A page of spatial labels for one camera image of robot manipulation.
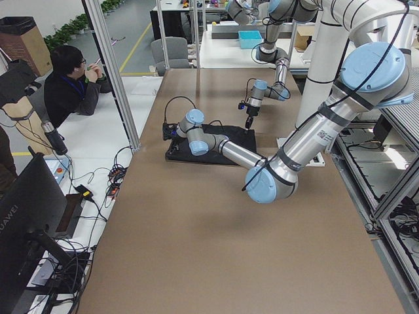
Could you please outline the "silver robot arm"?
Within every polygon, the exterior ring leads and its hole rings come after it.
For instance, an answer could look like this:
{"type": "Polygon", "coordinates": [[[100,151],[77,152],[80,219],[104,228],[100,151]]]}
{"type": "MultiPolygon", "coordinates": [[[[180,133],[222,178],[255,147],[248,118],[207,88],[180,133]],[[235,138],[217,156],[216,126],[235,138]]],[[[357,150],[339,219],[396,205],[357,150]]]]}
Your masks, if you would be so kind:
{"type": "Polygon", "coordinates": [[[295,130],[266,158],[241,147],[226,135],[204,130],[204,113],[191,109],[176,124],[164,124],[163,138],[186,141],[194,156],[214,150],[247,169],[244,190],[258,203],[291,196],[298,174],[360,113],[405,105],[414,92],[410,47],[418,27],[418,7],[406,1],[271,1],[264,41],[256,58],[276,67],[276,82],[257,80],[240,104],[247,125],[262,100],[288,96],[284,78],[289,59],[276,46],[280,26],[289,18],[306,23],[320,16],[295,130]]]}
{"type": "Polygon", "coordinates": [[[227,12],[239,25],[247,25],[261,20],[265,25],[263,42],[253,47],[255,61],[275,66],[272,85],[257,79],[250,94],[239,103],[239,109],[246,109],[247,120],[245,129],[250,130],[253,119],[259,114],[264,98],[285,101],[290,98],[290,91],[285,86],[286,74],[289,69],[289,54],[276,46],[281,25],[291,18],[296,22],[309,22],[315,17],[318,7],[307,1],[269,1],[267,13],[261,16],[259,5],[262,1],[229,1],[227,12]]]}

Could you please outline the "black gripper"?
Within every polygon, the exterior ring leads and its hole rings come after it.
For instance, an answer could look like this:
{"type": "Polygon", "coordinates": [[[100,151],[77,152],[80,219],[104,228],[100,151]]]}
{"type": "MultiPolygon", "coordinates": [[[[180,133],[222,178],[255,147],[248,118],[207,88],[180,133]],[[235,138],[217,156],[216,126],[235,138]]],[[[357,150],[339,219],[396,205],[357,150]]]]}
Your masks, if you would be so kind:
{"type": "Polygon", "coordinates": [[[253,119],[255,116],[258,116],[259,110],[260,110],[260,107],[247,106],[247,109],[246,109],[247,118],[245,122],[244,133],[248,133],[250,131],[250,128],[253,123],[253,119]]]}
{"type": "Polygon", "coordinates": [[[171,143],[167,150],[168,154],[174,154],[179,151],[179,145],[183,142],[183,138],[178,135],[171,136],[171,143]]]}

